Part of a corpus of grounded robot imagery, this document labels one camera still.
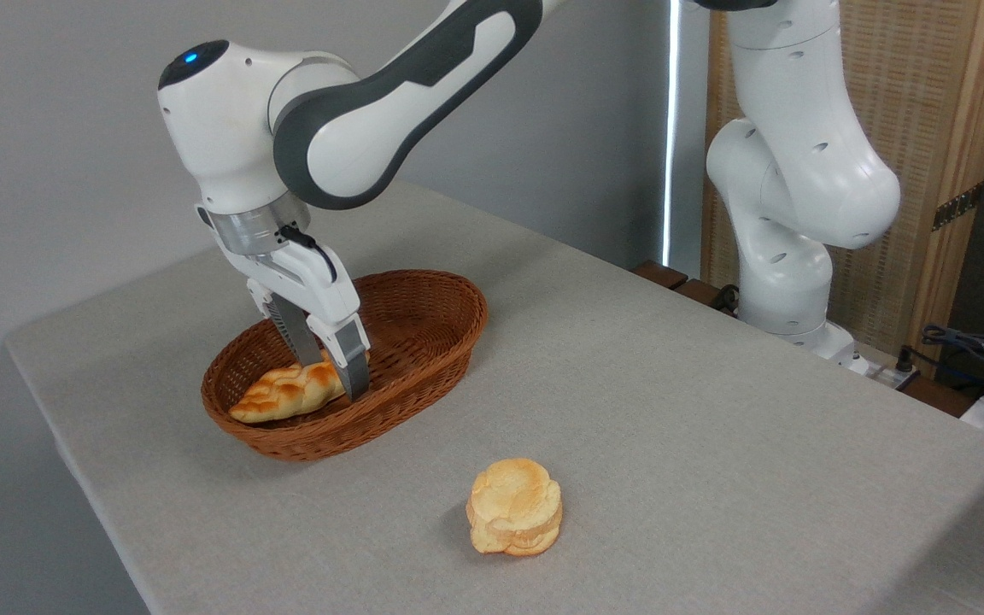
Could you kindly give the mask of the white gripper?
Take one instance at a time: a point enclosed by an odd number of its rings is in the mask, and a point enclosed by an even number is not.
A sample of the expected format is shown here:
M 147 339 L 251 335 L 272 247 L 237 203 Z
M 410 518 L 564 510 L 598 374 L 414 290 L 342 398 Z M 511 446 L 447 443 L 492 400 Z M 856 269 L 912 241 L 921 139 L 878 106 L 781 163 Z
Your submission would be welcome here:
M 317 365 L 324 361 L 324 351 L 348 400 L 358 401 L 370 389 L 371 344 L 358 313 L 360 298 L 338 255 L 327 246 L 306 248 L 285 238 L 265 255 L 234 254 L 222 240 L 219 246 L 249 278 L 254 303 L 297 362 Z

